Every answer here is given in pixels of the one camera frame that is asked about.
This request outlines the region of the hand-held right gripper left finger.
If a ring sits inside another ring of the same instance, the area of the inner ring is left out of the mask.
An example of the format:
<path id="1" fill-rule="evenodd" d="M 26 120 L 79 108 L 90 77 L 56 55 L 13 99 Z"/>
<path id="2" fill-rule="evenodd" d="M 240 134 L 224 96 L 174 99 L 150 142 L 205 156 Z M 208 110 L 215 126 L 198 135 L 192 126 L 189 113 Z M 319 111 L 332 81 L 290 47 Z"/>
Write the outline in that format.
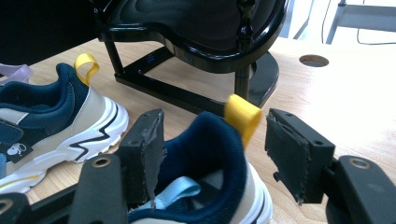
<path id="1" fill-rule="evenodd" d="M 158 175 L 166 157 L 163 118 L 161 109 L 143 113 L 119 145 L 123 188 L 129 205 L 155 207 Z"/>

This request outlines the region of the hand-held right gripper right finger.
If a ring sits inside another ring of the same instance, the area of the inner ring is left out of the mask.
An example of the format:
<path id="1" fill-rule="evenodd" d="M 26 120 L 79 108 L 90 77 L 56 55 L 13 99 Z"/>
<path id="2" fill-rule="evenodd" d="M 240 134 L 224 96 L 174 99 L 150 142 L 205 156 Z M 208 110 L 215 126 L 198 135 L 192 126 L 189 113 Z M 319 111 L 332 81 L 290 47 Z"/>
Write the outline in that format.
<path id="1" fill-rule="evenodd" d="M 271 108 L 265 147 L 281 181 L 298 203 L 321 203 L 322 169 L 332 163 L 335 145 L 290 112 Z"/>

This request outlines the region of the navy and white sneaker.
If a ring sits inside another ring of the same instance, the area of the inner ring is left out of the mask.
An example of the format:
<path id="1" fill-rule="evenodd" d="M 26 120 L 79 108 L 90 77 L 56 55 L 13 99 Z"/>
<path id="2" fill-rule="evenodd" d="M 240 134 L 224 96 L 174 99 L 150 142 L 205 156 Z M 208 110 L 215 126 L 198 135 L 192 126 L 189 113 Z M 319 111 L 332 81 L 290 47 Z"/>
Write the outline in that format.
<path id="1" fill-rule="evenodd" d="M 152 202 L 132 208 L 129 224 L 267 224 L 273 203 L 245 148 L 262 110 L 231 95 L 224 116 L 200 113 L 165 142 Z"/>
<path id="2" fill-rule="evenodd" d="M 50 167 L 108 151 L 127 129 L 122 105 L 67 63 L 56 72 L 48 85 L 11 81 L 0 88 L 0 194 L 25 193 Z"/>

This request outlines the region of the red and black shoe rack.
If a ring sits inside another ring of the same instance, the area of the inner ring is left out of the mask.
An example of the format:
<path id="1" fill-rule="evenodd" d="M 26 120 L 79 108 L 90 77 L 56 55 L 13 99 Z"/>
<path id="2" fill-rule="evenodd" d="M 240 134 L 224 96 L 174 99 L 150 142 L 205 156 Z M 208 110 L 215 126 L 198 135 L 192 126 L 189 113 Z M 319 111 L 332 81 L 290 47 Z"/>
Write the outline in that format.
<path id="1" fill-rule="evenodd" d="M 224 104 L 147 73 L 176 57 L 200 70 L 234 75 L 233 91 L 262 107 L 279 67 L 269 48 L 290 0 L 90 0 L 98 39 L 118 82 L 198 114 Z"/>

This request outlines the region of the purple sandal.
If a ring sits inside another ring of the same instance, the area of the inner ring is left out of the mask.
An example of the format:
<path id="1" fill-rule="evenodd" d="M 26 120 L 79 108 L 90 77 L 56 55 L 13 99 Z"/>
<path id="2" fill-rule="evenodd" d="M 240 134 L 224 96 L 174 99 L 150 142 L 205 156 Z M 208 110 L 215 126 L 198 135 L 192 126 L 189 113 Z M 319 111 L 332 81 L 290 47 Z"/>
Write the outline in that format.
<path id="1" fill-rule="evenodd" d="M 28 83 L 33 73 L 33 70 L 26 64 L 9 65 L 0 63 L 0 86 L 4 86 L 11 81 Z"/>

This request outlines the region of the white metal desk frame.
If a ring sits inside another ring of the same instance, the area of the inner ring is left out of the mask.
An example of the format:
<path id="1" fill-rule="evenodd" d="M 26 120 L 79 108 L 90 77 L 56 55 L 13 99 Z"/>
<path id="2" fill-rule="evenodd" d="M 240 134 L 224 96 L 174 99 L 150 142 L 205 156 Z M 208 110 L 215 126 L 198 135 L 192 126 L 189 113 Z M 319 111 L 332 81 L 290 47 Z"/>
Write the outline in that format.
<path id="1" fill-rule="evenodd" d="M 326 44 L 331 44 L 338 27 L 396 33 L 396 7 L 350 5 L 340 0 Z"/>

